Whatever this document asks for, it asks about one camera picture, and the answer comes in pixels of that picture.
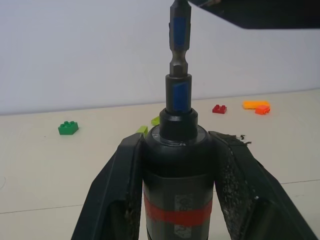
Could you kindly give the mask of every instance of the lego brick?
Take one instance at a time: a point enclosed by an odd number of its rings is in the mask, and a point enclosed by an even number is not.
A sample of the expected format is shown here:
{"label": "lego brick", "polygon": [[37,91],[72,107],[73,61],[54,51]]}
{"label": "lego brick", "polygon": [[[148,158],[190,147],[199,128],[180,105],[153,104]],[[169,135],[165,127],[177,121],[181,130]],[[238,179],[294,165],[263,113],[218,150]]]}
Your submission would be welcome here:
{"label": "lego brick", "polygon": [[261,105],[270,107],[270,104],[267,101],[243,101],[242,103],[244,109],[256,109]]}
{"label": "lego brick", "polygon": [[227,107],[225,105],[220,106],[219,104],[215,105],[212,109],[212,112],[215,114],[225,114],[227,111]]}
{"label": "lego brick", "polygon": [[159,116],[157,116],[157,117],[155,117],[154,119],[151,120],[151,125],[152,126],[157,126],[159,124],[160,124],[160,117]]}
{"label": "lego brick", "polygon": [[259,115],[265,115],[270,112],[270,106],[260,105],[255,109],[255,113]]}
{"label": "lego brick", "polygon": [[142,133],[144,136],[147,135],[148,133],[148,127],[147,126],[141,126],[136,133]]}
{"label": "lego brick", "polygon": [[78,123],[75,121],[65,121],[58,127],[60,135],[73,135],[78,129]]}

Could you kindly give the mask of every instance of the white label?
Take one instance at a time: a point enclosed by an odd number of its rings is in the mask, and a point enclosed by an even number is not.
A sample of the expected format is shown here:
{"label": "white label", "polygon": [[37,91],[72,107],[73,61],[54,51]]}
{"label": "white label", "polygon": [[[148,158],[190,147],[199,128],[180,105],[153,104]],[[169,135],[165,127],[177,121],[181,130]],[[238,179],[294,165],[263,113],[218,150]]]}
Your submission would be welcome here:
{"label": "white label", "polygon": [[[184,195],[175,195],[174,196],[174,210],[175,211],[190,211],[193,206],[193,195],[184,194]],[[191,238],[192,228],[189,226],[174,225],[174,234],[179,236],[182,239]]]}

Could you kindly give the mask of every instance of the orange lego brick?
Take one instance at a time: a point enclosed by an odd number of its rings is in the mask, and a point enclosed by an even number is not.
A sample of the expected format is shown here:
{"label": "orange lego brick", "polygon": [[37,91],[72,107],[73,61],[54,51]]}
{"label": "orange lego brick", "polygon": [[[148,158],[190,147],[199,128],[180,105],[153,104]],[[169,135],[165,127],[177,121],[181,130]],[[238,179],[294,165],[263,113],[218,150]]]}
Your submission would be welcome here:
{"label": "orange lego brick", "polygon": [[265,115],[270,112],[270,106],[260,105],[255,109],[255,113],[259,115]]}
{"label": "orange lego brick", "polygon": [[270,104],[267,101],[243,101],[242,103],[244,109],[256,109],[261,105],[270,107]]}

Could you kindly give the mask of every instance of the white wall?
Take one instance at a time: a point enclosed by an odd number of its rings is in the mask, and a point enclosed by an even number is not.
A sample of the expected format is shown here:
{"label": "white wall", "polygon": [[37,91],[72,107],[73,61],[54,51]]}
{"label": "white wall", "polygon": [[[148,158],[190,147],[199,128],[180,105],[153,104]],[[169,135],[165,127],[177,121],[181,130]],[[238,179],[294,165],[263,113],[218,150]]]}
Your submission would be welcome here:
{"label": "white wall", "polygon": [[[172,2],[1,0],[0,114],[163,102]],[[194,99],[320,87],[320,30],[191,18]]]}

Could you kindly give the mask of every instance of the black metal part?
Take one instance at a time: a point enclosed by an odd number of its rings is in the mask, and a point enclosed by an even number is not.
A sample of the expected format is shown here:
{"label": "black metal part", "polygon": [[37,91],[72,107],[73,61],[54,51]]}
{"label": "black metal part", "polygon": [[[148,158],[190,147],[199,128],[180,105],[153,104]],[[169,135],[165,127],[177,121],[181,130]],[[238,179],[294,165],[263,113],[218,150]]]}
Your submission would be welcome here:
{"label": "black metal part", "polygon": [[319,2],[312,0],[189,0],[244,29],[318,29]]}
{"label": "black metal part", "polygon": [[210,131],[215,187],[232,240],[317,240],[280,183],[235,136]]}
{"label": "black metal part", "polygon": [[198,135],[198,113],[194,109],[181,115],[172,115],[163,109],[159,117],[159,133],[166,140],[185,142]]}
{"label": "black metal part", "polygon": [[92,182],[71,240],[138,240],[143,139],[124,138]]}

